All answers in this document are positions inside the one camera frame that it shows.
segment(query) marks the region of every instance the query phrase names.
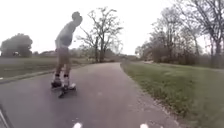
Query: road marking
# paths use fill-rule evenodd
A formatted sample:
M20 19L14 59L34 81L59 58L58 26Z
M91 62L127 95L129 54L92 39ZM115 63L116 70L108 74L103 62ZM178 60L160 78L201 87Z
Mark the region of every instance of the road marking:
M82 124L81 123L75 123L74 126L72 128L82 128Z

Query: skater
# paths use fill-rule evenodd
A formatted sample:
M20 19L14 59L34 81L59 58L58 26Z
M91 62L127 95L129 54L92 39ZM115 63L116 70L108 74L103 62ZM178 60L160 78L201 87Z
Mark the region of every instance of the skater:
M81 24L82 16L79 12L74 12L72 14L72 21L67 23L64 28L59 33L55 40L56 53L57 53L57 67L54 74L53 82L51 83L52 88L62 87L62 89L73 89L75 84L71 86L69 84L69 73L71 69L71 62L69 56L69 46L72 43L73 33L75 29ZM64 79L61 82L60 73L62 67L65 66Z

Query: grass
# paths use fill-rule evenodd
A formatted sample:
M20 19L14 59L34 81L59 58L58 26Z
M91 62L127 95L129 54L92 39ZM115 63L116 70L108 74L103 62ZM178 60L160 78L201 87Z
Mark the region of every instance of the grass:
M56 62L56 58L0 58L0 78L52 70ZM85 63L85 59L72 59L73 66Z
M224 127L224 71L169 64L121 66L190 127Z

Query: tree trunk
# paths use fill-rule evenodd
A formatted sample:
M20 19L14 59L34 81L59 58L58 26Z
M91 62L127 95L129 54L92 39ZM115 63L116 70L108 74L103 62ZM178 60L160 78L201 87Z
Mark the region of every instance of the tree trunk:
M217 68L221 67L221 42L216 42L216 50L215 50L215 66Z
M95 42L95 62L98 63L99 62L99 53L98 53L98 37L96 38L96 42Z
M103 46L104 46L104 41L101 40L101 47L100 47L100 63L103 63L103 61L104 61L104 49L103 49Z

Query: field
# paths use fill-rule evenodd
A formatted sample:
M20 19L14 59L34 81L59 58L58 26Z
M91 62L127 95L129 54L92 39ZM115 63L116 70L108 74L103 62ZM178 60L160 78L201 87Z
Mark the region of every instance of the field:
M52 70L56 58L0 58L0 78ZM73 66L88 63L85 59L72 59Z
M169 64L123 63L124 71L183 124L224 127L224 71Z

